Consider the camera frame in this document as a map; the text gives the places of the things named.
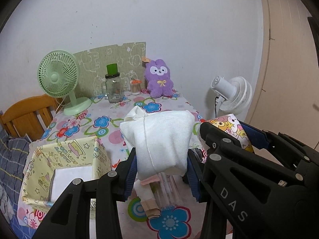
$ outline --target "door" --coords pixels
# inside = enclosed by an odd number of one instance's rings
[[[315,148],[319,141],[319,68],[307,19],[311,15],[300,0],[268,0],[268,4],[269,57],[249,123],[286,133]]]

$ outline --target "green cap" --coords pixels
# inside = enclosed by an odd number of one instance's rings
[[[117,74],[117,63],[106,65],[107,75]]]

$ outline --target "floral tablecloth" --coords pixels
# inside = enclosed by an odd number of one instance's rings
[[[98,136],[111,158],[112,169],[120,161],[126,160],[129,151],[120,131],[120,123],[124,116],[134,107],[139,106],[147,113],[171,110],[188,110],[195,117],[193,134],[189,148],[202,149],[197,138],[199,124],[203,122],[202,116],[181,96],[173,90],[172,97],[162,96],[157,99],[150,97],[148,90],[143,89],[140,95],[133,96],[125,93],[120,103],[110,104],[104,96],[91,98],[92,105],[75,116],[65,116],[60,111],[44,132],[40,144],[73,140],[76,138]],[[197,203],[192,197],[188,185],[182,182],[181,177],[175,177],[176,186],[182,199],[182,206],[162,211],[161,217],[148,220],[138,198],[129,199],[125,203],[118,202],[118,213],[124,239],[158,238],[158,239],[186,239],[195,238],[200,232],[206,204]],[[18,219],[21,225],[37,228],[45,214],[23,204],[19,200]]]

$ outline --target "wooden chair backrest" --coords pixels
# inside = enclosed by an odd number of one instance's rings
[[[56,110],[58,105],[55,98],[46,94],[30,97],[13,104],[0,116],[0,123],[11,136],[18,137],[17,130],[20,136],[28,134],[33,141],[36,141],[41,138],[44,129],[35,112],[39,112],[45,126],[48,127],[53,119],[49,107]]]

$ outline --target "purple plush toy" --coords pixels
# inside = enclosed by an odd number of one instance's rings
[[[170,79],[169,68],[162,59],[147,63],[144,76],[148,81],[147,89],[151,92],[152,98],[173,95],[174,84]]]

